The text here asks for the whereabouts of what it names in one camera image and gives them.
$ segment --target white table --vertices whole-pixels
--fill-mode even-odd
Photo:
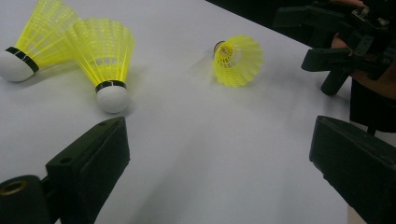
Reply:
[[[347,204],[309,161],[317,115],[348,120],[349,87],[300,68],[307,46],[204,0],[64,0],[83,18],[121,21],[135,37],[129,109],[97,106],[76,65],[22,83],[0,79],[0,182],[45,164],[96,123],[125,116],[132,160],[96,223],[345,224]],[[35,1],[3,0],[0,48]],[[211,75],[214,45],[251,35],[264,65],[245,88]]]

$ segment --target white rounded tip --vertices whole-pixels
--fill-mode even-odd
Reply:
[[[120,86],[104,87],[96,93],[99,106],[107,113],[120,113],[128,106],[128,91]]]
[[[24,81],[33,75],[33,70],[14,54],[0,52],[0,76],[8,81]]]

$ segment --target yellow mesh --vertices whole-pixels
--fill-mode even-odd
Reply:
[[[259,43],[250,36],[232,36],[215,49],[214,75],[225,86],[245,86],[259,73],[262,63]]]
[[[118,21],[78,21],[66,33],[66,43],[94,86],[107,81],[125,82],[134,50],[131,31]]]
[[[32,58],[38,67],[70,60],[64,33],[78,20],[78,14],[60,0],[38,0],[15,48]]]

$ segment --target badminton birdie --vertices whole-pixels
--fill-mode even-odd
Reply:
[[[262,66],[262,49],[250,36],[231,36],[220,41],[214,51],[214,75],[225,86],[245,86]]]
[[[39,68],[71,59],[64,33],[79,20],[60,0],[38,0],[15,47],[0,52],[0,76],[24,81]]]
[[[66,43],[95,86],[99,106],[108,113],[125,109],[125,80],[134,50],[131,31],[118,21],[87,19],[66,32]]]

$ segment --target black band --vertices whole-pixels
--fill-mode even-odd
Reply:
[[[104,81],[104,82],[100,83],[99,85],[97,85],[95,90],[96,90],[96,92],[99,92],[99,90],[101,90],[102,88],[109,87],[109,86],[119,86],[119,87],[123,87],[126,89],[125,83],[123,83],[121,81],[117,81],[117,80],[109,80],[109,81]]]
[[[29,56],[27,56],[21,50],[13,48],[13,47],[9,47],[8,49],[6,49],[6,51],[17,56],[19,59],[21,59],[27,65],[29,65],[29,67],[33,70],[33,73],[38,71],[38,65],[35,63],[35,61],[33,61],[33,59],[31,59]]]

